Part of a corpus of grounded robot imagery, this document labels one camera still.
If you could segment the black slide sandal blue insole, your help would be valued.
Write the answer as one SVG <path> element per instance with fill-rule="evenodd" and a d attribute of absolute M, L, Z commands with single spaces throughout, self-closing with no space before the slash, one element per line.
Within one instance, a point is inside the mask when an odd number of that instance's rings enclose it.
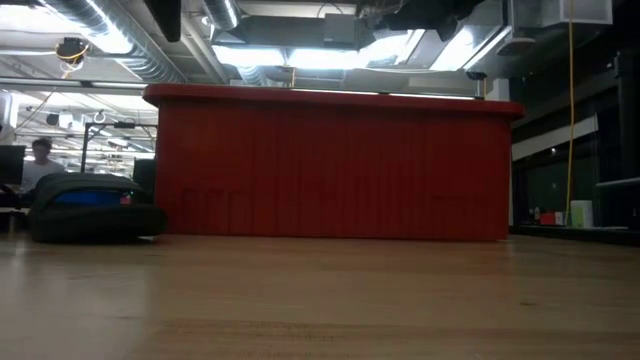
<path fill-rule="evenodd" d="M 92 173 L 55 173 L 33 190 L 31 238 L 42 243 L 154 237 L 167 226 L 166 212 L 133 180 Z"/>

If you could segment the white and green cup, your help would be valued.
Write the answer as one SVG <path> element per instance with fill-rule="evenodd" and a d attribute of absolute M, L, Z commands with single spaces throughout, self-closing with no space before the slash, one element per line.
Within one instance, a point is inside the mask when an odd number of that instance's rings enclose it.
<path fill-rule="evenodd" d="M 593 202 L 591 200 L 572 200 L 570 215 L 572 227 L 579 229 L 594 227 Z"/>

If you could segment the black background frame stand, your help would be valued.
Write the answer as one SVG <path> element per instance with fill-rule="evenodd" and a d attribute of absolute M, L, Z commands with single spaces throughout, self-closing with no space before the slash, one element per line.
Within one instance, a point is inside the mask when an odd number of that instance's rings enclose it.
<path fill-rule="evenodd" d="M 106 128 L 114 128 L 120 130 L 141 130 L 145 133 L 145 136 L 141 138 L 136 138 L 129 135 L 122 134 L 106 134 L 104 130 Z M 140 144 L 138 141 L 148 141 L 152 145 L 156 144 L 156 136 L 151 133 L 151 130 L 154 129 L 158 131 L 157 124 L 142 124 L 142 123 L 134 123 L 134 122 L 126 122 L 126 121 L 116 121 L 112 123 L 97 123 L 97 122 L 87 122 L 85 124 L 84 136 L 83 136 L 83 145 L 81 149 L 81 163 L 80 163 L 80 172 L 86 172 L 87 165 L 87 155 L 88 155 L 88 146 L 89 143 L 96 137 L 106 140 L 115 140 L 121 139 L 127 142 L 127 147 L 133 146 L 139 149 L 139 153 L 141 155 L 148 155 L 155 152 L 154 148 L 147 148 Z"/>

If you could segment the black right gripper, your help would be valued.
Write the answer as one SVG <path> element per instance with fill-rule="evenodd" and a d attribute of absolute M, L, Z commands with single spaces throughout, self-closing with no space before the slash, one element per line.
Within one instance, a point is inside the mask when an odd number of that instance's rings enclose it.
<path fill-rule="evenodd" d="M 402 0 L 399 9 L 381 15 L 376 30 L 435 30 L 441 41 L 456 34 L 460 21 L 467 18 L 483 0 Z"/>

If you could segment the spiral metal ceiling duct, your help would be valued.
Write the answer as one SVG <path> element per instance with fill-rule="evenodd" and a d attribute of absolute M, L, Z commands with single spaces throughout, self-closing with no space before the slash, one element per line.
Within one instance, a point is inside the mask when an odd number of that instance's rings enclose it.
<path fill-rule="evenodd" d="M 102 52 L 146 83 L 187 83 L 144 28 L 117 0 L 37 0 L 72 23 Z"/>

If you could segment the person in background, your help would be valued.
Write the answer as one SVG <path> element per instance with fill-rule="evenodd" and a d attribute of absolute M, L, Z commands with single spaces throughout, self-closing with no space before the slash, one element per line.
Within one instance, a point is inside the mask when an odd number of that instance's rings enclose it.
<path fill-rule="evenodd" d="M 23 167 L 21 193 L 32 191 L 39 180 L 49 174 L 64 173 L 65 167 L 50 159 L 52 142 L 48 138 L 38 138 L 31 145 L 34 159 L 26 161 Z"/>

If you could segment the large red plastic bin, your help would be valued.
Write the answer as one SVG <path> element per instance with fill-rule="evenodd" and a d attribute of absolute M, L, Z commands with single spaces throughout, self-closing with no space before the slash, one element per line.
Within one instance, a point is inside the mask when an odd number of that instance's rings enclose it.
<path fill-rule="evenodd" d="M 175 234 L 496 241 L 512 102 L 154 84 Z"/>

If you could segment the black computer monitor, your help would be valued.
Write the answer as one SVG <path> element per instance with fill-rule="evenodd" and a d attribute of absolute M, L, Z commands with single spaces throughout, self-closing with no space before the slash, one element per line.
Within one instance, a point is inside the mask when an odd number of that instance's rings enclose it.
<path fill-rule="evenodd" d="M 23 178 L 26 147 L 0 145 L 0 184 L 20 185 Z"/>

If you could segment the grey ceiling ventilation box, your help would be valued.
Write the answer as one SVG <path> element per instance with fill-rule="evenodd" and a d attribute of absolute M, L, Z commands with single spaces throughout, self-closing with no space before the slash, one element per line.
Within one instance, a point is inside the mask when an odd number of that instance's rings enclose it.
<path fill-rule="evenodd" d="M 354 15 L 326 13 L 323 20 L 325 44 L 351 46 L 356 42 L 357 20 Z"/>

